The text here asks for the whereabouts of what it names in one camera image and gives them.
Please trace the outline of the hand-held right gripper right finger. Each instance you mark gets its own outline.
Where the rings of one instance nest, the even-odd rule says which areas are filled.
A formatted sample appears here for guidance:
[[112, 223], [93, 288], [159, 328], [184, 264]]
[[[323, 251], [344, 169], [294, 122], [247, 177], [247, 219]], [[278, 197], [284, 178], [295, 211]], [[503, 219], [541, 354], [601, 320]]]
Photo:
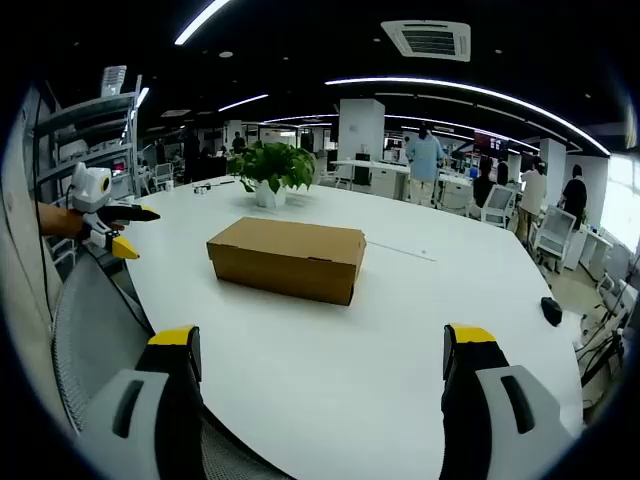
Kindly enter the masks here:
[[486, 330], [444, 327], [442, 479], [539, 479], [570, 448], [560, 405]]

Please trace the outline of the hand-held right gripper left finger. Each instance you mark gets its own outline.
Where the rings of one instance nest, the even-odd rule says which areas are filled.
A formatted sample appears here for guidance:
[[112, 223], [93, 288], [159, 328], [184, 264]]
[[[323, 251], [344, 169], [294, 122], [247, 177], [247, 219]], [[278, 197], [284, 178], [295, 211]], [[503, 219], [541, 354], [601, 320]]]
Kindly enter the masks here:
[[85, 413], [79, 450], [102, 479], [201, 479], [200, 331], [162, 331]]

